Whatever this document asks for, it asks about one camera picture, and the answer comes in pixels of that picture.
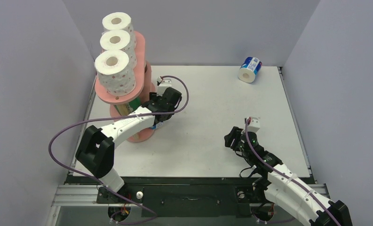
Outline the green brown roll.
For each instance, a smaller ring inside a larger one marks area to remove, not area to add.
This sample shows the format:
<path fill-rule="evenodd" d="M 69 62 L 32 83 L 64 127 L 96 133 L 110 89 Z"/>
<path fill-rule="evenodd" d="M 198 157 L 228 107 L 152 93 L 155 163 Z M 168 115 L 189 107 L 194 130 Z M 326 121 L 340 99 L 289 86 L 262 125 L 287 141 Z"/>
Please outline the green brown roll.
<path fill-rule="evenodd" d="M 114 108 L 120 115 L 125 116 L 134 112 L 134 110 L 136 110 L 140 105 L 141 100 L 140 98 L 136 97 L 126 104 L 114 105 Z"/>

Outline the white dotted toilet roll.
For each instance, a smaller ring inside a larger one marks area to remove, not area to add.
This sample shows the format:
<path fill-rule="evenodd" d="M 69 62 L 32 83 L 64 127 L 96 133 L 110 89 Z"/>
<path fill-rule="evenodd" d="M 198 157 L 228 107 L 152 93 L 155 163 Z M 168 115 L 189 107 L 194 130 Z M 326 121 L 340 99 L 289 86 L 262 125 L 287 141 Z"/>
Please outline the white dotted toilet roll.
<path fill-rule="evenodd" d="M 100 84 L 113 96 L 130 94 L 136 86 L 135 74 L 127 53 L 107 50 L 95 59 Z"/>
<path fill-rule="evenodd" d="M 134 32 L 132 18 L 124 12 L 115 12 L 106 15 L 102 19 L 102 25 L 105 31 L 124 30 L 128 33 Z"/>
<path fill-rule="evenodd" d="M 131 58 L 135 58 L 135 44 L 136 40 L 124 30 L 107 31 L 100 38 L 100 46 L 103 50 L 121 50 Z"/>

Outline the blue Tempo packaged roll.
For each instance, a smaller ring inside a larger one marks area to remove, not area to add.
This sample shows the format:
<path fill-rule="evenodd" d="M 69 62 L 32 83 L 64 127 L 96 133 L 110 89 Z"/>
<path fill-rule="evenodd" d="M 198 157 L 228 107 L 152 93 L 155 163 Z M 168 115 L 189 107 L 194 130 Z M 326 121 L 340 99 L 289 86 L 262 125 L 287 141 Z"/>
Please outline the blue Tempo packaged roll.
<path fill-rule="evenodd" d="M 153 130 L 158 129 L 158 128 L 160 128 L 163 124 L 164 124 L 163 122 L 159 122 L 159 123 L 153 125 L 153 126 L 151 127 L 151 129 L 153 129 Z"/>

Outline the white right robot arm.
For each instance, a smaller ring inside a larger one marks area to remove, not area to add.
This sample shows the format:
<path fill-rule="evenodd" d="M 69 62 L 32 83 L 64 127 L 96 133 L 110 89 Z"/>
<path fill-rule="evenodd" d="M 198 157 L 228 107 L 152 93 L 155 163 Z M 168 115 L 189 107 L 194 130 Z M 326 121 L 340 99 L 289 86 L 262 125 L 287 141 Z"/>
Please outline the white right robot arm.
<path fill-rule="evenodd" d="M 352 225 L 345 203 L 332 201 L 299 179 L 276 155 L 259 145 L 256 133 L 233 127 L 224 136 L 224 145 L 260 175 L 252 188 L 256 200 L 274 203 L 304 226 Z"/>

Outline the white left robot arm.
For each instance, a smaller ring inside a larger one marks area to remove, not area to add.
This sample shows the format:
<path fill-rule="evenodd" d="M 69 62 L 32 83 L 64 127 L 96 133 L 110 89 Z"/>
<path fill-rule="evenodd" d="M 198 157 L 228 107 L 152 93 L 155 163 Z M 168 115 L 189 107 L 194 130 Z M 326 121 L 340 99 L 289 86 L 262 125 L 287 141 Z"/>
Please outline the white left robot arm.
<path fill-rule="evenodd" d="M 141 130 L 171 118 L 181 99 L 181 92 L 174 88 L 165 89 L 162 95 L 151 92 L 149 101 L 127 117 L 100 128 L 91 125 L 85 130 L 76 159 L 109 187 L 108 195 L 115 202 L 122 202 L 127 196 L 125 182 L 113 166 L 115 149 Z"/>

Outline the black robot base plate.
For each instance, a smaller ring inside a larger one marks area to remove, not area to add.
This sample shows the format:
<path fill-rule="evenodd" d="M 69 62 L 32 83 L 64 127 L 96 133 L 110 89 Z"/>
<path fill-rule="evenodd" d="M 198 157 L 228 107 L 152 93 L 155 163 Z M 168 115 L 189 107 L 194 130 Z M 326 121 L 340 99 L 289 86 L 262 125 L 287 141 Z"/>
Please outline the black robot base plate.
<path fill-rule="evenodd" d="M 143 217 L 248 218 L 262 204 L 254 195 L 255 178 L 136 178 L 126 177 L 119 192 L 151 209 Z"/>

